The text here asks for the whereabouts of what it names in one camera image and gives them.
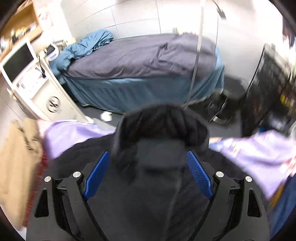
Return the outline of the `black quilted jacket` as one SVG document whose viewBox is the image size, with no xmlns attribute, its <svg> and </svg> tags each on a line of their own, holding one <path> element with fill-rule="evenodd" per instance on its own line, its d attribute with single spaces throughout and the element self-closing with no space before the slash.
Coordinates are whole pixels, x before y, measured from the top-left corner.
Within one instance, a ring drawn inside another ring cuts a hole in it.
<svg viewBox="0 0 296 241">
<path fill-rule="evenodd" d="M 107 151 L 94 196 L 85 167 Z M 212 180 L 205 197 L 187 165 L 193 151 Z M 200 116 L 161 104 L 123 115 L 113 134 L 75 144 L 50 162 L 27 240 L 269 240 L 265 198 L 254 178 L 210 150 Z"/>
</svg>

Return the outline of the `red floral folded garment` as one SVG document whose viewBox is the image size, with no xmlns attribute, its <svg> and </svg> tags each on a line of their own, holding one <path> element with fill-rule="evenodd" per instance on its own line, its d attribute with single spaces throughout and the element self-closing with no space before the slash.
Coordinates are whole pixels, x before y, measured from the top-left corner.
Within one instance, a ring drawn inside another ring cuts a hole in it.
<svg viewBox="0 0 296 241">
<path fill-rule="evenodd" d="M 28 222 L 29 222 L 29 216 L 30 216 L 30 212 L 32 210 L 33 204 L 34 204 L 34 200 L 36 198 L 39 186 L 41 185 L 41 181 L 42 181 L 42 177 L 44 175 L 45 170 L 48 167 L 48 155 L 46 153 L 43 153 L 41 162 L 39 163 L 38 169 L 37 169 L 37 173 L 35 175 L 35 180 L 33 183 L 33 188 L 30 194 L 30 198 L 29 198 L 29 202 L 27 205 L 27 209 L 26 209 L 26 214 L 25 214 L 25 219 L 23 221 L 23 226 L 27 227 L 28 226 Z"/>
</svg>

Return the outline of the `purple floral bed sheet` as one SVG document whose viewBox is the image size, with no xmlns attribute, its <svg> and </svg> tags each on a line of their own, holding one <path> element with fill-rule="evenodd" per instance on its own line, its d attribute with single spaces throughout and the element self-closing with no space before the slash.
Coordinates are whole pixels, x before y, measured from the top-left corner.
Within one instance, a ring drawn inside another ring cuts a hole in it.
<svg viewBox="0 0 296 241">
<path fill-rule="evenodd" d="M 49 158 L 54 159 L 75 144 L 114 133 L 107 124 L 76 120 L 37 121 Z M 295 175 L 295 140 L 277 131 L 256 133 L 249 138 L 209 140 L 210 149 L 220 152 L 257 182 L 268 200 L 281 184 Z"/>
</svg>

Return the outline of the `mustard yellow folded garment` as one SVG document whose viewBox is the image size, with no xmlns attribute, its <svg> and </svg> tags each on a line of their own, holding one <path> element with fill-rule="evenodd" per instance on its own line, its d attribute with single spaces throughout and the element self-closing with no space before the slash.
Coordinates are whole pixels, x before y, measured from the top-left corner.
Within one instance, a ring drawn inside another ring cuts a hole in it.
<svg viewBox="0 0 296 241">
<path fill-rule="evenodd" d="M 274 195 L 270 199 L 269 204 L 270 204 L 271 209 L 273 209 L 276 206 L 276 204 L 279 201 L 284 189 L 285 189 L 285 184 L 281 184 L 279 186 L 278 190 L 274 193 Z"/>
</svg>

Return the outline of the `navy blue folded garment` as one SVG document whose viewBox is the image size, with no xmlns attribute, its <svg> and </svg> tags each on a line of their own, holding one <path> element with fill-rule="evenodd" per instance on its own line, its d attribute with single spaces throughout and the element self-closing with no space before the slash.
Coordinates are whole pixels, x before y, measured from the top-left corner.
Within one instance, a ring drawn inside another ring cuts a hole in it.
<svg viewBox="0 0 296 241">
<path fill-rule="evenodd" d="M 285 185 L 269 220 L 270 240 L 295 240 L 295 176 Z"/>
</svg>

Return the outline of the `folded beige down jacket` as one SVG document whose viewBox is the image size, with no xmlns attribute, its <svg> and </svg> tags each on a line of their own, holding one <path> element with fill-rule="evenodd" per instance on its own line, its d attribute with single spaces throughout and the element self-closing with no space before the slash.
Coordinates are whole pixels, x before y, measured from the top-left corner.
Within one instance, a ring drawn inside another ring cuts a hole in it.
<svg viewBox="0 0 296 241">
<path fill-rule="evenodd" d="M 42 156 L 37 122 L 29 118 L 22 125 L 12 121 L 1 146 L 1 206 L 18 230 L 25 220 Z"/>
</svg>

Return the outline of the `massage bed with grey cover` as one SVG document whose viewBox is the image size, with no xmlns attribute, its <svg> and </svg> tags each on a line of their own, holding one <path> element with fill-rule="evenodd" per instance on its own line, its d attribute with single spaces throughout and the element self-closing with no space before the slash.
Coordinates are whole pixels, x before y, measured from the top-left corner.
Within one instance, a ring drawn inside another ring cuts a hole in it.
<svg viewBox="0 0 296 241">
<path fill-rule="evenodd" d="M 194 34 L 113 40 L 75 60 L 64 78 L 82 106 L 124 113 L 153 103 L 203 101 L 224 87 L 215 42 Z"/>
</svg>

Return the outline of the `blue crumpled blanket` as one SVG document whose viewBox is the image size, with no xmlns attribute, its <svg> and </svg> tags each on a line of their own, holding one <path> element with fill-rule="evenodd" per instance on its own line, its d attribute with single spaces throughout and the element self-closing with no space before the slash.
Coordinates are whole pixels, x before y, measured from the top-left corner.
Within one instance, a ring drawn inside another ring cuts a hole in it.
<svg viewBox="0 0 296 241">
<path fill-rule="evenodd" d="M 61 85 L 66 83 L 64 75 L 73 61 L 88 56 L 102 46 L 110 44 L 113 39 L 114 37 L 109 30 L 98 30 L 65 47 L 57 58 L 49 63 L 59 83 Z"/>
</svg>

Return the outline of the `white beauty machine with screen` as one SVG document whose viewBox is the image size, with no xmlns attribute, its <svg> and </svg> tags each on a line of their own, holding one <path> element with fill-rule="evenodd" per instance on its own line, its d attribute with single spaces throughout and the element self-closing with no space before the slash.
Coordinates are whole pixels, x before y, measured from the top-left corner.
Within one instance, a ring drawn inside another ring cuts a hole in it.
<svg viewBox="0 0 296 241">
<path fill-rule="evenodd" d="M 37 57 L 28 38 L 14 45 L 1 60 L 1 74 L 9 85 L 10 96 L 35 118 L 88 122 L 45 59 Z"/>
</svg>

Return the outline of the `wooden shelf unit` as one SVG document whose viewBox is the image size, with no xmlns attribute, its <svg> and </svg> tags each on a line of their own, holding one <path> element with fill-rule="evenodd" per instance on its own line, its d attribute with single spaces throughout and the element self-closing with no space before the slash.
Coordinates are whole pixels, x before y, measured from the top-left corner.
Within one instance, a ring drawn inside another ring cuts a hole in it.
<svg viewBox="0 0 296 241">
<path fill-rule="evenodd" d="M 1 30 L 1 61 L 20 41 L 29 39 L 32 42 L 42 33 L 34 1 L 25 1 Z"/>
</svg>

